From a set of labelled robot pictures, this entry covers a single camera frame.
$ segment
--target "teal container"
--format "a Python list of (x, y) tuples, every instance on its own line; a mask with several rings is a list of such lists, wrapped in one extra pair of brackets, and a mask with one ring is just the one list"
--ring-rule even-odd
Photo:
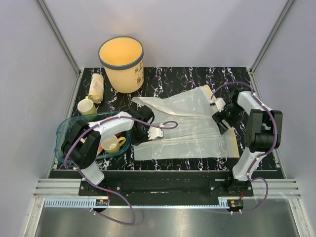
[[(68, 118), (65, 121), (63, 121), (57, 128), (56, 132), (56, 147), (55, 147), (55, 156), (58, 159), (59, 162), (63, 163), (65, 159), (65, 154), (61, 151), (61, 146), (63, 142), (65, 141), (66, 135), (70, 132), (70, 129), (73, 127), (75, 122), (78, 120), (84, 120), (86, 122), (94, 122), (106, 119), (107, 117), (111, 117), (114, 115), (117, 115), (118, 111), (111, 111), (111, 112), (105, 112), (105, 113), (99, 113), (99, 114), (93, 114), (93, 115), (85, 115), (85, 116), (78, 116), (78, 117), (72, 117)], [(100, 160), (104, 158), (119, 156), (123, 154), (127, 148), (130, 146), (130, 134), (129, 131), (123, 132), (120, 136), (126, 137), (125, 144), (121, 147), (121, 149), (114, 154), (109, 154), (103, 151), (101, 154), (99, 154), (95, 159)]]

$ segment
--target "cream cylinder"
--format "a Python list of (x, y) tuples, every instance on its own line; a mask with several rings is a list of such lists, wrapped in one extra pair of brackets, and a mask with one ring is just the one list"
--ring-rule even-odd
[(131, 37), (117, 37), (106, 41), (99, 49), (99, 59), (112, 87), (121, 93), (132, 93), (144, 82), (144, 50)]

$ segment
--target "yellow cup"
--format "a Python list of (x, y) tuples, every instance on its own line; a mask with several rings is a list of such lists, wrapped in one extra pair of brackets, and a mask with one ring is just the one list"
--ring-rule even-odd
[(77, 108), (82, 115), (91, 115), (97, 113), (97, 109), (95, 108), (93, 101), (89, 99), (81, 100), (78, 103)]
[(120, 93), (132, 93), (144, 82), (144, 50), (131, 37), (117, 37), (99, 48), (99, 59), (112, 87)]
[(109, 154), (119, 151), (120, 147), (126, 142), (125, 137), (117, 138), (115, 135), (101, 141), (101, 147)]

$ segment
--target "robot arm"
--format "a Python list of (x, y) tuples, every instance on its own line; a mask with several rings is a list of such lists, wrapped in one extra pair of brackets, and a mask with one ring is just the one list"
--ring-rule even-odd
[[(262, 102), (259, 104), (252, 97), (250, 91), (239, 87), (230, 90), (230, 102), (228, 104), (225, 104), (222, 98), (216, 99), (213, 104), (216, 105), (218, 112), (212, 117), (216, 121), (221, 134), (224, 134), (229, 127), (237, 124), (242, 110), (245, 110), (249, 115), (244, 135), (246, 148), (238, 163), (233, 167), (231, 177), (231, 180), (247, 181), (247, 171), (252, 162), (256, 159), (249, 172), (250, 178), (259, 162), (265, 157), (257, 158), (257, 156), (267, 152), (273, 144), (275, 135), (270, 117), (261, 107)], [(272, 113), (278, 129), (276, 149), (279, 147), (281, 140), (282, 112), (271, 110), (270, 108), (268, 110)]]
[[(153, 111), (143, 106), (139, 110), (129, 109), (127, 112), (120, 112), (114, 117), (131, 117), (144, 122), (148, 122), (154, 117)], [(84, 120), (77, 121), (70, 132), (67, 134), (61, 150), (67, 154), (76, 140), (90, 127), (99, 124), (98, 127), (87, 133), (85, 142), (78, 142), (69, 158), (81, 170), (93, 184), (98, 185), (103, 179), (104, 174), (99, 169), (95, 158), (100, 141), (107, 139), (119, 132), (130, 131), (131, 143), (139, 145), (140, 143), (163, 137), (163, 131), (160, 128), (149, 127), (131, 119), (120, 118), (100, 124), (104, 120), (95, 122), (85, 122)]]

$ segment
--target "gray rim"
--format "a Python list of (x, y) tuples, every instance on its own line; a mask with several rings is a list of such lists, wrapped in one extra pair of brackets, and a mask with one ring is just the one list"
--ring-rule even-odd
[[(130, 64), (126, 64), (126, 65), (121, 65), (121, 66), (114, 66), (114, 65), (111, 65), (111, 64), (108, 64), (106, 62), (104, 62), (101, 58), (100, 58), (100, 50), (102, 48), (102, 46), (104, 44), (106, 44), (107, 42), (109, 42), (110, 40), (114, 40), (114, 39), (117, 39), (117, 38), (130, 38), (130, 39), (133, 39), (133, 40), (136, 40), (137, 42), (140, 43), (141, 47), (142, 47), (142, 53), (140, 54), (140, 56), (132, 63)], [(107, 41), (105, 41), (99, 48), (99, 51), (98, 51), (98, 57), (99, 57), (99, 60), (101, 62), (101, 64), (104, 66), (104, 67), (107, 67), (109, 69), (113, 69), (113, 70), (126, 70), (126, 69), (129, 69), (129, 68), (132, 68), (134, 66), (136, 66), (137, 64), (140, 63), (140, 61), (142, 61), (143, 57), (144, 57), (144, 48), (143, 48), (143, 45), (140, 41), (138, 41), (137, 39), (133, 38), (133, 37), (129, 37), (129, 36), (119, 36), (119, 37), (114, 37), (112, 39), (109, 39)]]

